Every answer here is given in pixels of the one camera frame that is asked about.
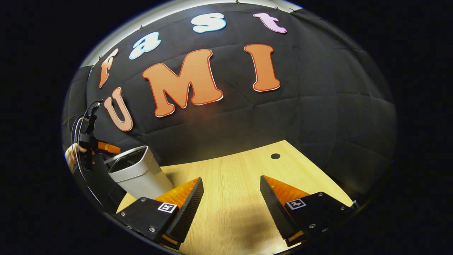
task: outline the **wooden table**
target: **wooden table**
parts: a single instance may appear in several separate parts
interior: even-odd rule
[[[281,157],[272,159],[274,153]],[[287,141],[161,168],[175,186],[197,177],[203,179],[203,198],[178,251],[187,255],[270,255],[290,248],[280,236],[261,195],[262,175],[309,194],[323,191],[347,206],[352,205],[332,179]],[[117,212],[135,200],[127,193]]]

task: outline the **black backdrop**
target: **black backdrop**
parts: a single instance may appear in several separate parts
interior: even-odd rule
[[[10,4],[4,16],[10,43],[4,51],[8,71],[4,77],[11,84],[5,95],[12,111],[5,112],[2,124],[10,130],[8,123],[15,123],[13,135],[18,141],[6,152],[10,159],[6,163],[14,163],[14,168],[6,169],[4,182],[6,199],[13,200],[13,207],[3,211],[4,250],[158,254],[102,217],[78,191],[61,157],[57,132],[78,59],[156,3]],[[399,117],[395,163],[387,183],[341,230],[298,254],[451,254],[451,224],[444,210],[452,183],[443,167],[452,157],[447,118],[448,9],[394,1],[366,6],[324,0],[298,4],[335,24],[370,54],[390,84]],[[105,23],[104,14],[115,18]],[[14,87],[17,91],[8,94]],[[11,172],[17,178],[9,181]]]
[[[224,14],[226,27],[198,34],[190,20],[201,14]],[[279,19],[287,33],[266,28],[254,13]],[[143,36],[159,32],[160,45],[130,60],[132,46]],[[255,70],[248,44],[274,48],[272,62],[281,87],[253,90]],[[118,48],[109,78],[99,88],[101,64]],[[158,118],[156,105],[142,73],[157,63],[179,74],[185,55],[211,49],[210,66],[224,97],[214,103]],[[98,110],[95,136],[123,151],[149,145],[161,166],[222,157],[287,140],[361,202],[387,169],[396,142],[396,109],[388,85],[366,51],[315,14],[300,9],[287,13],[273,8],[235,3],[190,8],[155,21],[112,47],[94,65],[86,90],[70,89],[71,101],[63,112],[63,137],[75,116],[92,102],[122,88],[122,97],[134,127],[122,132],[106,109]]]

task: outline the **black fabric wall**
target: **black fabric wall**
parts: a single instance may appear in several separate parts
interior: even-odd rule
[[[224,14],[226,27],[194,32],[191,19],[212,12]],[[258,12],[278,18],[277,24],[287,33],[266,28],[252,16]],[[160,45],[130,60],[133,44],[155,31],[159,32]],[[243,49],[248,44],[274,48],[271,56],[281,82],[279,89],[253,90],[254,65]],[[119,52],[113,58],[110,76],[99,89],[101,64],[116,48]],[[175,112],[156,117],[143,71],[164,63],[179,74],[185,55],[197,49],[213,51],[212,74],[224,98],[202,106],[189,100],[181,109],[167,97],[176,105]],[[289,14],[260,5],[225,3],[167,16],[109,50],[93,66],[86,94],[79,91],[80,100],[71,101],[71,89],[66,107],[85,110],[93,101],[111,96],[116,87],[122,88],[134,127],[129,132],[120,131],[102,107],[96,113],[95,136],[123,151],[149,145],[161,166],[222,157],[285,139],[354,200],[382,175],[396,142],[395,105],[378,67],[352,39],[305,9]]]

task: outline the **white trash can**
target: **white trash can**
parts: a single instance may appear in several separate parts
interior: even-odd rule
[[[148,146],[140,146],[114,156],[104,164],[115,161],[108,171],[110,177],[125,191],[138,199],[154,199],[174,188]]]

